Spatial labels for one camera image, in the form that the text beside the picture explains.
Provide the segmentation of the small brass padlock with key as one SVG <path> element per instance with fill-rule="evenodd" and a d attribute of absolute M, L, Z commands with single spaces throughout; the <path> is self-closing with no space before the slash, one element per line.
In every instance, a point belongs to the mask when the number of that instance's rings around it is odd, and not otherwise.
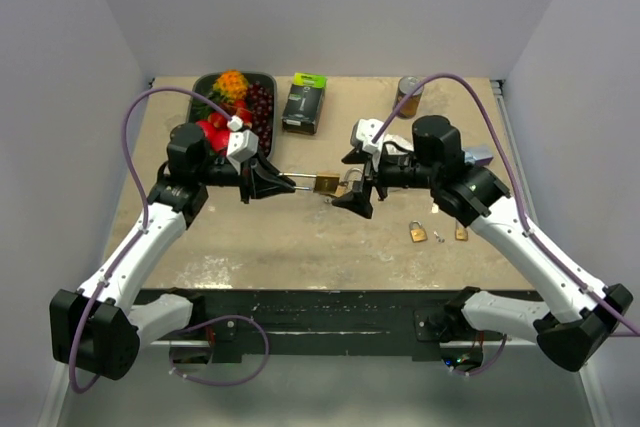
<path fill-rule="evenodd" d="M 420 221 L 414 220 L 409 223 L 409 234 L 413 243 L 425 242 L 428 234 Z"/>

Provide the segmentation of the long shackle brass padlock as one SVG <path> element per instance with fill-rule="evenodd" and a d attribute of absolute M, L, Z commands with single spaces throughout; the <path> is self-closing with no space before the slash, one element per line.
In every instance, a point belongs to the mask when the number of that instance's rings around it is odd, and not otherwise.
<path fill-rule="evenodd" d="M 455 227 L 455 239 L 457 241 L 467 241 L 469 239 L 468 231 L 464 226 L 457 225 Z"/>

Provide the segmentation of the large brass padlock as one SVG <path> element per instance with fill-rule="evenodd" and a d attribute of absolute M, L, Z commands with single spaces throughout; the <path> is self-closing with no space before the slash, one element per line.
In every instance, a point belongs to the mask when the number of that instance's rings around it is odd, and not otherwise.
<path fill-rule="evenodd" d="M 319 195 L 333 196 L 340 184 L 338 173 L 294 173 L 284 172 L 281 177 L 294 180 L 294 188 L 299 191 L 313 192 Z"/>
<path fill-rule="evenodd" d="M 339 198 L 350 191 L 351 185 L 356 181 L 362 178 L 363 170 L 359 167 L 352 167 L 348 169 L 344 176 L 339 180 L 338 185 L 336 187 L 335 192 L 333 193 L 334 198 Z"/>

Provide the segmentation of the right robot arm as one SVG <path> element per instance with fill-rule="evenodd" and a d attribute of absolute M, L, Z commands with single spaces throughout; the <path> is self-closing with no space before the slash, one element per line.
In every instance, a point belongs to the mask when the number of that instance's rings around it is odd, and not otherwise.
<path fill-rule="evenodd" d="M 492 331 L 536 344 L 560 368 L 579 371 L 609 338 L 633 296 L 621 284 L 605 285 L 564 254 L 520 214 L 509 188 L 488 168 L 466 162 L 461 136 L 439 115 L 412 125 L 412 148 L 391 155 L 378 138 L 383 123 L 361 119 L 353 127 L 345 164 L 362 177 L 333 205 L 371 218 L 371 194 L 390 188 L 426 189 L 439 210 L 500 252 L 540 298 L 524 301 L 463 289 L 428 323 L 441 342 Z"/>

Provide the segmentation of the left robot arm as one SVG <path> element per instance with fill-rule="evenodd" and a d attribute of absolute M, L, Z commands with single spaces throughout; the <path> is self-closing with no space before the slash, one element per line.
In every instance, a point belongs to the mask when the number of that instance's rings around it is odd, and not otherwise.
<path fill-rule="evenodd" d="M 201 125 L 174 128 L 167 160 L 122 243 L 80 287 L 59 290 L 51 300 L 53 356 L 68 365 L 71 375 L 82 369 L 119 380 L 149 344 L 168 334 L 196 339 L 205 332 L 205 302 L 195 294 L 171 289 L 146 305 L 135 300 L 169 247 L 199 215 L 210 186 L 238 189 L 243 203 L 296 189 L 261 152 L 253 132 L 231 134 L 225 155 L 219 156 Z"/>

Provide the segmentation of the white toilet paper roll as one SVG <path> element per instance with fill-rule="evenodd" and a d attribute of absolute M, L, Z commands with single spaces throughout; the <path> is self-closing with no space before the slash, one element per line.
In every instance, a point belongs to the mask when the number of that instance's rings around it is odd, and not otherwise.
<path fill-rule="evenodd" d="M 395 134 L 385 134 L 383 137 L 383 145 L 390 155 L 402 155 L 414 151 L 410 141 Z"/>

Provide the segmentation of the red apple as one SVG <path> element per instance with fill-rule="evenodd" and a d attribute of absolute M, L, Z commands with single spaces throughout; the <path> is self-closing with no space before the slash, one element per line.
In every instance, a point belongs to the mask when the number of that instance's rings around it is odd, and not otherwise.
<path fill-rule="evenodd" d="M 211 122 L 199 120 L 196 125 L 202 130 L 205 139 L 208 141 L 212 151 L 217 155 L 226 155 L 229 145 L 231 131 L 224 128 L 217 128 Z"/>

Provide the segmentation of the red strawberries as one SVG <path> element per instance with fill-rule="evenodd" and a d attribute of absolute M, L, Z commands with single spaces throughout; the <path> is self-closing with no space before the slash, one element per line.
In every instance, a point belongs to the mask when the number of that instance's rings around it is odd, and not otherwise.
<path fill-rule="evenodd" d="M 248 105 L 244 100 L 238 100 L 233 104 L 220 103 L 219 106 L 230 116 L 238 117 L 242 120 L 243 124 L 248 128 L 253 126 L 253 113 L 249 110 Z M 228 130 L 228 122 L 222 114 L 214 110 L 207 120 L 217 130 Z"/>

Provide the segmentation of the dark red grapes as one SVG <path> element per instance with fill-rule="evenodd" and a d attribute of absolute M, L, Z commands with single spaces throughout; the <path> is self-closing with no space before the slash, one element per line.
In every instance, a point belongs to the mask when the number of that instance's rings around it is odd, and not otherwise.
<path fill-rule="evenodd" d="M 253 113 L 251 130 L 258 136 L 259 146 L 266 156 L 273 144 L 275 99 L 273 89 L 256 81 L 249 85 L 245 101 Z"/>

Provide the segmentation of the black green razor box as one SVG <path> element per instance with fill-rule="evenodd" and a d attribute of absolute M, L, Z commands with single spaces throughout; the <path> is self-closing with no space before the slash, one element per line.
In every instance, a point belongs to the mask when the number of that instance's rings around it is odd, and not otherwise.
<path fill-rule="evenodd" d="M 322 75 L 295 73 L 281 115 L 285 132 L 315 135 L 322 112 L 327 78 Z"/>

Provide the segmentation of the orange flower bunch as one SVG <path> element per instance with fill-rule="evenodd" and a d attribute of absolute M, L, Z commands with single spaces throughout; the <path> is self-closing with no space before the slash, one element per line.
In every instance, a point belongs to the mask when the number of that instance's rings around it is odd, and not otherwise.
<path fill-rule="evenodd" d="M 212 85 L 212 93 L 226 103 L 244 100 L 249 88 L 247 78 L 238 70 L 227 70 L 220 74 Z"/>

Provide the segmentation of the orange label tin can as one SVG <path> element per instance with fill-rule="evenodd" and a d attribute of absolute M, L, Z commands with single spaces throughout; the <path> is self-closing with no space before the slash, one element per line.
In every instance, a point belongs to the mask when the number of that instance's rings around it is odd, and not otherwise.
<path fill-rule="evenodd" d="M 421 80 L 414 76 L 405 76 L 399 80 L 394 103 L 394 109 L 401 105 L 398 117 L 409 119 L 416 115 L 423 93 L 423 87 L 417 88 L 420 82 Z"/>

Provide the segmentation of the grey fruit tray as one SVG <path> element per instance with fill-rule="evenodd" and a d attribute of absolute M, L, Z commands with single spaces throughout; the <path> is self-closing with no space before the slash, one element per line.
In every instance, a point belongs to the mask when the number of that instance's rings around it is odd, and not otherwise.
<path fill-rule="evenodd" d="M 193 91 L 221 107 L 229 116 L 238 116 L 257 135 L 259 150 L 270 156 L 274 146 L 277 93 L 276 82 L 270 75 L 227 70 L 201 77 Z M 215 154 L 226 154 L 231 131 L 219 112 L 192 99 L 187 121 L 204 129 Z"/>

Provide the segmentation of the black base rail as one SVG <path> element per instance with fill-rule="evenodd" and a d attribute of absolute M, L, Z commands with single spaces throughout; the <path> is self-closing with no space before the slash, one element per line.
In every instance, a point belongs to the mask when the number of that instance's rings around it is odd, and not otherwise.
<path fill-rule="evenodd" d="M 195 331 L 166 340 L 193 341 L 216 362 L 246 355 L 405 357 L 470 370 L 488 360 L 498 333 L 449 327 L 454 291 L 235 290 L 188 291 Z"/>

